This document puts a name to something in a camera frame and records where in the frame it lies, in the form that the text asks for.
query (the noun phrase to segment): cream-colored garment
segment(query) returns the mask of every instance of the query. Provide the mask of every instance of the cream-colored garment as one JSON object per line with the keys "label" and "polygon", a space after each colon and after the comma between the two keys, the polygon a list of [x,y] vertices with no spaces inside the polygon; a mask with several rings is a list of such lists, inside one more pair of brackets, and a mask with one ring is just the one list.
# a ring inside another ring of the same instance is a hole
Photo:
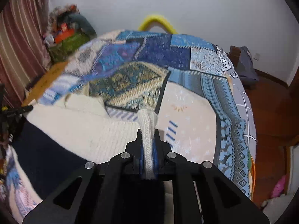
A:
{"label": "cream-colored garment", "polygon": [[140,128],[109,118],[99,99],[75,94],[56,105],[35,104],[26,118],[65,149],[97,164],[124,152]]}

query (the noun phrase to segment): pink object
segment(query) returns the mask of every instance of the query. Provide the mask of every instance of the pink object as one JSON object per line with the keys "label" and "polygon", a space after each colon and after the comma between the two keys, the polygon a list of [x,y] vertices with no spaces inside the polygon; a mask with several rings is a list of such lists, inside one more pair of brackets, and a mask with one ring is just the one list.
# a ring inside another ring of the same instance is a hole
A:
{"label": "pink object", "polygon": [[286,183],[286,176],[283,175],[282,178],[275,185],[274,189],[272,190],[271,199],[280,196],[280,194],[284,190],[285,183]]}

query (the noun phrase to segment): bed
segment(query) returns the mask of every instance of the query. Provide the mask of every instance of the bed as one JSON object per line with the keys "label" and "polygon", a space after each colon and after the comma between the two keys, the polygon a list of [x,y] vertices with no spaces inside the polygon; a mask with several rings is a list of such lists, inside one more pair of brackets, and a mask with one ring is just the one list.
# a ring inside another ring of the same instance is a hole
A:
{"label": "bed", "polygon": [[191,35],[113,31],[81,46],[37,83],[34,109],[7,150],[0,198],[21,223],[86,161],[124,151],[138,111],[187,160],[213,162],[248,198],[256,133],[250,101],[226,53]]}

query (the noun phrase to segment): gray bag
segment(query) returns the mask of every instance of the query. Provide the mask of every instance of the gray bag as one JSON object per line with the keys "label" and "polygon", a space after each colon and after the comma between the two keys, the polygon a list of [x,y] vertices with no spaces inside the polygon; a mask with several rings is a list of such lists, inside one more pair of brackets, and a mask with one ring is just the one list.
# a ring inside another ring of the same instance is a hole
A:
{"label": "gray bag", "polygon": [[246,46],[240,47],[241,55],[235,71],[244,86],[252,86],[259,81],[259,77],[253,68],[251,54]]}

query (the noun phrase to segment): wall outlet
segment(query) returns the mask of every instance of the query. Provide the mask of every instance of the wall outlet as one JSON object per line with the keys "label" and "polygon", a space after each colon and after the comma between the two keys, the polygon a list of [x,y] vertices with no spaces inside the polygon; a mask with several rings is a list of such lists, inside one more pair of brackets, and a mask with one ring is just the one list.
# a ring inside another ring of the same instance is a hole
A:
{"label": "wall outlet", "polygon": [[259,53],[255,53],[255,56],[253,57],[253,59],[255,60],[259,60],[260,59],[260,54]]}

